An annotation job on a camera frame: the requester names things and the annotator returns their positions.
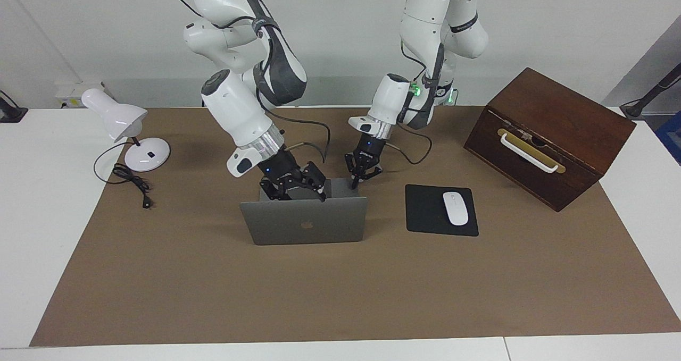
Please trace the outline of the brown table mat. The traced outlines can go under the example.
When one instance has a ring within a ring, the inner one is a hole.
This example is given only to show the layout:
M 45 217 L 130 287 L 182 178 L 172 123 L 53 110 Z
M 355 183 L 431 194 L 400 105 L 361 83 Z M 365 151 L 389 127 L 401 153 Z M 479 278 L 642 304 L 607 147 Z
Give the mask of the brown table mat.
M 481 107 L 435 112 L 435 148 L 360 186 L 364 240 L 254 245 L 234 150 L 209 112 L 156 108 L 144 136 L 172 146 L 146 179 L 104 188 L 31 345 L 343 341 L 681 332 L 608 197 L 594 185 L 557 213 L 463 148 Z M 478 237 L 410 232 L 407 184 L 469 188 Z

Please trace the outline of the white desk lamp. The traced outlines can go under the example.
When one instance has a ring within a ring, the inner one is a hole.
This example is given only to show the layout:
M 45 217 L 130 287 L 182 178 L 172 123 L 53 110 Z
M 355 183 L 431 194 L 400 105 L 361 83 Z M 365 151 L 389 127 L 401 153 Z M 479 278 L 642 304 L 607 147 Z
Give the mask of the white desk lamp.
M 138 140 L 143 129 L 143 119 L 147 115 L 146 109 L 119 103 L 100 89 L 85 90 L 82 102 L 102 118 L 105 131 L 113 141 L 120 141 L 122 138 L 133 140 L 124 157 L 126 166 L 131 170 L 148 172 L 167 161 L 171 148 L 166 140 L 158 137 Z

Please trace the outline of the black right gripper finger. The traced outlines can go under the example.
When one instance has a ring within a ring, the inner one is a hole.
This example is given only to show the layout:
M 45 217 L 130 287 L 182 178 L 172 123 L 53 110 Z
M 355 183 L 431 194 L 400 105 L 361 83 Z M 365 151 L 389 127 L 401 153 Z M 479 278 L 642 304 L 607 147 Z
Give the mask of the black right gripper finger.
M 289 187 L 283 182 L 272 181 L 267 177 L 262 177 L 260 186 L 265 195 L 271 200 L 292 200 L 291 196 L 288 194 Z
M 321 170 L 313 163 L 308 162 L 304 166 L 297 168 L 297 186 L 301 189 L 309 190 L 314 193 L 321 202 L 326 201 L 325 184 L 326 177 Z

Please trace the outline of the grey Apple laptop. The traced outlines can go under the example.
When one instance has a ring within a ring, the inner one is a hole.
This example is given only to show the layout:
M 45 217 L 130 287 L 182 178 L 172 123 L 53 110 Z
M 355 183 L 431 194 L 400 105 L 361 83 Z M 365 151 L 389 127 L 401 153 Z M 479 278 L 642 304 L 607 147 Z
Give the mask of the grey Apple laptop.
M 307 245 L 358 242 L 364 238 L 368 199 L 347 178 L 328 179 L 324 202 L 313 191 L 292 190 L 292 200 L 271 200 L 260 191 L 240 210 L 256 245 Z

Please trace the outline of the white wall socket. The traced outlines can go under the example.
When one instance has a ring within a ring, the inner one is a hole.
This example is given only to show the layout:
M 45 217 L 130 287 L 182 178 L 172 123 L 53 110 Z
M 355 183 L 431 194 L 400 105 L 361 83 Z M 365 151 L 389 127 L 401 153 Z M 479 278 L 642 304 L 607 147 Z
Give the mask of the white wall socket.
M 62 84 L 57 86 L 55 98 L 60 108 L 83 108 L 82 95 L 85 90 L 99 89 L 109 94 L 109 90 L 101 81 L 81 82 L 76 84 Z

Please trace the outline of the blue object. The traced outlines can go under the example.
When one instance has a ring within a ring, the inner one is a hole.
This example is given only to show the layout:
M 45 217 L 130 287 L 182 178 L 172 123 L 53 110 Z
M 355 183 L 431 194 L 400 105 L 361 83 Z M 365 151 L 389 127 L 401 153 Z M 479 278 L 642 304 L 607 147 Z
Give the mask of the blue object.
M 681 111 L 676 112 L 668 121 L 664 122 L 655 131 L 655 136 L 661 141 L 664 148 L 681 166 Z

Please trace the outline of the white computer mouse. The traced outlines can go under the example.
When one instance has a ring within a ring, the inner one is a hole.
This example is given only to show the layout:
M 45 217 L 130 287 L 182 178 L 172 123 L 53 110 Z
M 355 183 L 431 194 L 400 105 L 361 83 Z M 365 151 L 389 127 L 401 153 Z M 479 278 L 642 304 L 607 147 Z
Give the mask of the white computer mouse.
M 469 211 L 463 195 L 457 191 L 448 191 L 442 197 L 449 223 L 456 227 L 467 225 Z

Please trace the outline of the black stand base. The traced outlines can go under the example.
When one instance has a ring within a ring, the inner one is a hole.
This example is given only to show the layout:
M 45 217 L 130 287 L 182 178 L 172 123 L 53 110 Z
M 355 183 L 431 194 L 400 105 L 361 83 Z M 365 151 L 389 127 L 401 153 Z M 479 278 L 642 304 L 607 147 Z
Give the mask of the black stand base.
M 12 97 L 3 90 L 0 90 L 0 111 L 2 111 L 0 123 L 19 123 L 29 109 L 27 107 L 20 107 Z
M 679 62 L 669 73 L 666 74 L 652 89 L 643 97 L 634 101 L 627 102 L 620 106 L 620 110 L 628 119 L 635 119 L 641 116 L 642 111 L 657 96 L 668 89 L 671 89 L 678 81 L 681 81 L 681 62 Z

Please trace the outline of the dark brown wooden box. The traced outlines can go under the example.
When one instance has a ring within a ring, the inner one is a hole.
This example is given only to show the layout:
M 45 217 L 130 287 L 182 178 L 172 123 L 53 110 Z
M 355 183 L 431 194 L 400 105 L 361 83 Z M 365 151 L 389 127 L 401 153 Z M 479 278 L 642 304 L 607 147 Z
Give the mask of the dark brown wooden box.
M 499 129 L 564 165 L 548 174 L 506 149 Z M 635 123 L 525 68 L 484 107 L 464 147 L 528 193 L 561 211 L 610 169 Z

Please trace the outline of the black mouse pad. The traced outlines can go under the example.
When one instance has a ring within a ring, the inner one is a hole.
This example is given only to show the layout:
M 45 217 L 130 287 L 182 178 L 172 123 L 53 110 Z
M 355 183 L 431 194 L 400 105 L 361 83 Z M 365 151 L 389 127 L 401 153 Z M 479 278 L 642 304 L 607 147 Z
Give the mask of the black mouse pad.
M 455 237 L 479 236 L 471 189 L 407 184 L 404 191 L 406 227 L 410 232 L 438 233 Z M 442 197 L 443 193 L 448 191 L 457 191 L 463 195 L 469 215 L 467 225 L 456 227 L 449 223 Z

